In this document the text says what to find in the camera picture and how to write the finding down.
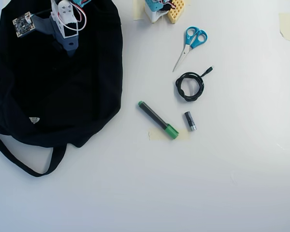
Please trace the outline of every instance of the black tote bag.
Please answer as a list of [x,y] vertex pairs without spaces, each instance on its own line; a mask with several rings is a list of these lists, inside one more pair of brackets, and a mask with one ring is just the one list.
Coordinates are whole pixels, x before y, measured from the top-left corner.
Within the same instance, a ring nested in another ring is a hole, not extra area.
[[122,32],[113,2],[84,6],[87,26],[71,58],[52,35],[16,36],[13,19],[49,8],[50,0],[11,0],[0,17],[0,134],[54,148],[44,174],[20,162],[1,140],[0,151],[36,177],[57,168],[67,144],[81,147],[100,131],[119,111],[122,92]]

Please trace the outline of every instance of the white label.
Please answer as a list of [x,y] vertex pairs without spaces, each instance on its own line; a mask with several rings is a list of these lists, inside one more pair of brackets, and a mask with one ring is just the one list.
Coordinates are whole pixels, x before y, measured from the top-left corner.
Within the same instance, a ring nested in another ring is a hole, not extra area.
[[38,121],[40,121],[39,117],[30,117],[29,119],[33,124],[36,124]]

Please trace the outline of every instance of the bag handle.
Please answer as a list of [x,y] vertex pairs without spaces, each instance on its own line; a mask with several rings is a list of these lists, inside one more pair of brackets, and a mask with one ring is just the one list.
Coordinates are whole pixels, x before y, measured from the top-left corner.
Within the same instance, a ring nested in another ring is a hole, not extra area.
[[58,146],[53,148],[53,153],[52,153],[52,158],[50,160],[49,168],[46,171],[46,173],[40,174],[32,170],[30,167],[26,166],[24,163],[19,161],[10,151],[9,149],[4,145],[2,140],[0,139],[0,151],[4,156],[9,159],[12,163],[16,164],[18,167],[20,167],[22,170],[24,170],[26,173],[35,176],[35,177],[40,177],[43,175],[48,175],[52,173],[57,166],[60,164],[62,161],[62,158],[64,157],[64,154],[66,152],[67,145],[63,146]]

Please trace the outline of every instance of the marker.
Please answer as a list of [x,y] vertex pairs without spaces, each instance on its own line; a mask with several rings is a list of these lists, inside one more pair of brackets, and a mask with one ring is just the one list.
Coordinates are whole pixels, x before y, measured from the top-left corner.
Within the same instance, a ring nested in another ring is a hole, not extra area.
[[145,111],[148,116],[150,116],[157,124],[172,138],[176,139],[179,132],[175,130],[170,124],[167,124],[161,119],[150,107],[143,101],[139,102],[139,107]]

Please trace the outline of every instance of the black cable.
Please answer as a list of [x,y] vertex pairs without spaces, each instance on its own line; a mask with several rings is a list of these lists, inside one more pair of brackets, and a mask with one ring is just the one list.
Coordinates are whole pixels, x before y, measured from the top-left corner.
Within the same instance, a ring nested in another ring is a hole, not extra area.
[[47,10],[43,10],[43,11],[40,11],[40,12],[38,12],[38,13],[31,14],[31,15],[40,15],[40,14],[43,14],[43,13],[45,13],[45,12],[49,12],[49,11],[51,11],[51,10],[52,10],[52,8],[49,8],[49,9],[47,9]]
[[[202,77],[209,74],[212,70],[213,70],[213,67],[210,67],[201,76],[196,74],[195,72],[191,72],[191,73],[187,72],[187,73],[184,73],[183,75],[181,75],[181,77],[179,77],[175,82],[179,95],[182,96],[188,102],[196,101],[202,95],[202,93],[204,91],[204,82],[203,82]],[[184,91],[181,88],[184,79],[196,80],[196,82],[198,83],[200,88],[199,88],[199,91],[195,95],[193,95],[193,96],[185,95]]]

